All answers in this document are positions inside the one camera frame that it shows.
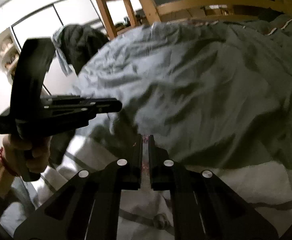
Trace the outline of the left hand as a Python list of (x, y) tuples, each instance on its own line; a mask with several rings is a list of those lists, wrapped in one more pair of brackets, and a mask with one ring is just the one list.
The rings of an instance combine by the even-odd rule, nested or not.
[(25, 166), (33, 173), (45, 171), (50, 157), (51, 137), (33, 139), (30, 143), (17, 136), (3, 137), (2, 156), (9, 167), (19, 176), (20, 168)]

